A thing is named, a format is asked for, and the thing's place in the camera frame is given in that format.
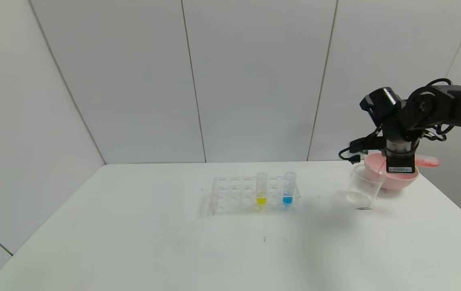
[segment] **sticker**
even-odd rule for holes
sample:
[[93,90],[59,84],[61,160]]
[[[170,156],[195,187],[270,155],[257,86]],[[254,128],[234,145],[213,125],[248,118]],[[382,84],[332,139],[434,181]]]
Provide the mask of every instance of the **sticker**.
[[412,173],[412,167],[389,167],[389,172]]

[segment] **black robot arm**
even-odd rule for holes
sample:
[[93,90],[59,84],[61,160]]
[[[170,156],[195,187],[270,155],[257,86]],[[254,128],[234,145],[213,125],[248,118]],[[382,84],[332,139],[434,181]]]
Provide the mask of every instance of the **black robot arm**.
[[[448,85],[435,85],[440,81]],[[437,79],[415,90],[407,100],[384,87],[365,96],[360,107],[369,113],[376,129],[350,142],[339,157],[354,164],[360,161],[357,153],[380,150],[387,157],[388,173],[414,173],[420,139],[445,141],[453,127],[461,127],[461,86]],[[345,151],[353,155],[343,157]]]

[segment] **test tube with yellow liquid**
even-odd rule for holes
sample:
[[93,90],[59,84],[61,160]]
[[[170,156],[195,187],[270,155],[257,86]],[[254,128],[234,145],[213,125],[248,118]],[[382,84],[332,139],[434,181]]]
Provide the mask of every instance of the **test tube with yellow liquid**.
[[256,174],[257,204],[266,204],[268,174],[260,172]]

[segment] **white table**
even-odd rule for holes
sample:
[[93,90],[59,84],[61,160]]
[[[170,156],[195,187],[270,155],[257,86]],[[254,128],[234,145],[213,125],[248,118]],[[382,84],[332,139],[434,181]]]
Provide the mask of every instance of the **white table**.
[[[374,210],[347,162],[112,164],[0,271],[0,290],[461,290],[461,210],[424,177]],[[214,177],[282,175],[294,213],[207,216]]]

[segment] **pink scoop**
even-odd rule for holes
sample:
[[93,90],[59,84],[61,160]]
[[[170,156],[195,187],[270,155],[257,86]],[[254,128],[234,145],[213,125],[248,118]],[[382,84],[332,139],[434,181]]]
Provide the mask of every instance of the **pink scoop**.
[[[367,177],[376,177],[378,175],[385,175],[385,181],[381,186],[387,190],[400,190],[410,185],[419,176],[419,169],[415,168],[415,173],[387,173],[385,163],[387,158],[381,153],[369,154],[365,157],[365,168],[367,169]],[[440,162],[435,157],[429,156],[415,156],[415,165],[420,167],[436,168]]]

